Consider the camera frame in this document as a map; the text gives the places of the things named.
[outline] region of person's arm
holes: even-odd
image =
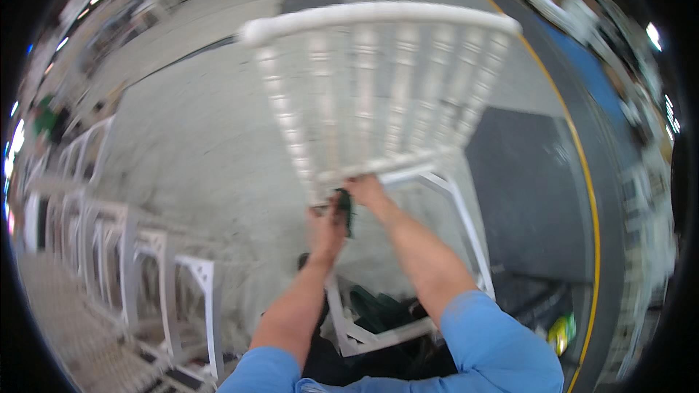
[[[250,350],[219,392],[290,392],[301,378],[324,303],[325,278],[345,241],[345,216],[337,211],[338,196],[330,199],[325,215],[308,211],[308,261],[262,315]]]
[[[325,278],[345,241],[345,216],[338,215],[337,198],[330,199],[325,215],[308,210],[310,256],[291,286],[262,316],[250,348],[275,346],[288,351],[303,368],[310,338],[325,299]]]
[[[445,307],[458,294],[478,290],[466,265],[429,229],[401,211],[374,175],[347,179],[344,188],[384,225],[400,267],[437,327]]]

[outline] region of white chair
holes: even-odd
[[[374,88],[382,66],[378,39],[386,23],[396,25],[397,40],[388,114],[381,118],[380,98]],[[354,37],[348,42],[347,50],[353,51],[356,59],[354,70],[338,70],[336,74],[330,66],[329,34],[338,27],[350,27]],[[421,28],[431,32],[430,42],[425,46],[429,54],[422,56],[424,71],[418,76],[415,71],[421,57],[417,54]],[[379,2],[340,4],[258,19],[247,22],[241,34],[246,46],[257,49],[269,100],[310,204],[324,205],[329,192],[349,176],[378,173],[387,189],[406,182],[422,183],[453,205],[455,215],[463,223],[460,229],[467,240],[465,244],[473,249],[477,283],[494,298],[489,264],[450,171],[457,158],[462,158],[463,147],[480,121],[509,42],[520,31],[518,22],[501,14],[441,4]],[[308,56],[323,132],[320,140],[323,158],[312,155],[298,107],[292,105],[287,92],[284,70],[279,67],[280,54],[274,45],[279,39],[302,32],[309,33]],[[294,39],[293,43],[298,44],[299,40]],[[352,81],[353,71],[356,94],[340,93],[336,89],[337,81]],[[421,85],[414,86],[415,79]],[[415,94],[411,94],[411,87],[417,87]],[[313,91],[307,89],[303,94]],[[340,118],[353,123],[341,142],[336,112],[342,111],[338,107],[343,102],[354,105],[354,114]],[[406,121],[408,111],[414,113],[412,122]],[[347,144],[356,150],[352,155],[341,155]],[[321,169],[317,160],[325,160],[326,167]],[[334,274],[326,288],[333,326],[344,356],[371,352],[435,331],[431,319],[426,318],[383,334],[372,334],[344,317]]]
[[[209,364],[200,373],[214,380],[223,377],[221,339],[221,272],[209,259],[177,254],[188,246],[222,247],[188,237],[184,228],[171,226],[143,211],[116,202],[87,199],[83,204],[81,238],[89,243],[81,250],[83,279],[88,293],[106,309],[115,323],[132,334],[146,334],[153,328],[162,331],[164,341],[154,347],[140,343],[153,353],[164,353],[172,364],[184,364],[206,350]],[[156,288],[159,315],[138,311],[138,293],[142,285],[142,266],[146,257],[157,264]],[[184,346],[183,324],[178,319],[175,274],[186,269],[201,289],[204,298],[205,341]]]
[[[59,158],[59,176],[96,186],[102,174],[113,123],[114,116],[105,118],[68,144]]]

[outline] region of blue shirt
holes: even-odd
[[[485,293],[468,291],[455,297],[442,314],[441,330],[459,370],[446,378],[404,381],[365,376],[346,387],[333,387],[301,379],[293,356],[269,346],[243,355],[218,392],[554,393],[563,389],[564,375],[554,351]]]

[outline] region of concrete floor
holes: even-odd
[[[225,263],[224,334],[237,348],[254,330],[259,314],[292,280],[296,257],[307,249],[305,199],[249,51],[228,44],[168,64],[234,35],[249,19],[282,12],[286,1],[187,1],[172,19],[114,53],[84,103],[89,109],[101,91],[123,79],[132,83],[117,112],[98,196],[197,228],[255,262],[248,268]],[[419,1],[494,11],[488,0]],[[301,88],[296,85],[292,93]],[[553,255],[551,267],[567,260],[580,263],[581,274],[589,270],[584,182],[563,117],[546,75],[523,44],[513,43],[490,108],[457,170],[481,244],[498,259],[498,266],[510,267],[512,261],[515,266],[549,264],[542,258]],[[523,123],[522,118],[530,120]],[[528,170],[519,183],[512,175],[519,175],[522,167]],[[566,182],[562,187],[557,181],[561,177]],[[526,184],[537,179],[534,186]],[[571,200],[547,206],[556,196]],[[396,198],[462,251],[455,222],[443,212],[439,198],[413,188]],[[550,218],[565,218],[547,223],[531,213],[522,219],[529,206],[550,210]],[[513,214],[496,215],[507,207]],[[339,274],[374,292],[411,295],[377,223],[363,211],[356,220],[356,238],[339,259]],[[547,243],[554,227],[560,227],[553,232],[559,238]],[[519,252],[519,259],[506,255],[512,252]],[[210,254],[222,260],[239,257]]]

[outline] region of gray floor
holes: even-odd
[[[543,65],[551,74],[556,87],[561,92],[570,116],[580,136],[582,148],[594,188],[596,209],[599,214],[600,255],[597,262],[600,265],[599,292],[596,307],[596,317],[591,333],[587,355],[581,367],[580,375],[574,387],[574,392],[590,392],[599,377],[606,360],[609,344],[612,341],[616,320],[619,317],[621,295],[624,289],[624,216],[621,209],[621,166],[619,161],[623,155],[617,146],[616,133],[610,133],[607,128],[609,121],[605,119],[603,110],[596,105],[585,89],[577,70],[560,52],[555,43],[541,30],[533,11],[521,0],[494,0],[503,12],[516,18],[523,27],[524,37],[529,41],[534,51],[540,57]],[[559,198],[557,206],[567,199]],[[590,215],[584,212],[583,217]],[[588,237],[591,228],[587,225]],[[587,270],[588,281],[592,280],[592,269]],[[583,318],[578,320],[578,339],[572,344],[573,363],[577,363],[580,355],[584,334],[587,332],[590,310],[591,290],[578,288],[578,293],[584,296]],[[575,365],[567,366],[567,380]]]
[[[227,34],[199,35],[201,41],[189,49],[192,52],[231,37],[246,15],[257,18],[309,4],[367,0],[259,0],[238,8],[220,1],[190,0],[175,15],[189,29],[169,23],[168,39],[186,39],[195,27],[203,34],[204,22],[214,23],[217,13],[237,22],[230,24]],[[419,1],[494,11],[487,0]],[[201,14],[202,7],[211,13]],[[196,26],[187,23],[199,21]],[[153,36],[146,32],[141,37]],[[118,65],[113,61],[115,70],[127,70],[129,61],[143,63],[147,58],[139,51],[153,51],[138,38],[131,43],[141,48],[130,48]],[[491,107],[459,167],[459,186],[493,266],[582,280],[589,277],[592,263],[589,210],[564,110],[524,45],[515,42],[510,50]],[[227,272],[228,340],[244,343],[259,313],[291,281],[296,256],[306,249],[305,198],[252,54],[233,43],[178,62],[182,54],[173,51],[169,56],[170,66],[155,67],[159,71],[145,74],[126,92],[98,193],[196,227],[249,253],[254,268],[229,264]],[[439,199],[411,190],[398,193],[398,200],[459,249]],[[429,205],[420,206],[421,202]],[[364,214],[358,222],[357,238],[340,258],[340,273],[373,291],[411,294],[376,223]],[[226,260],[234,256],[216,255]],[[507,304],[507,293],[502,298]],[[587,323],[584,310],[579,310]]]

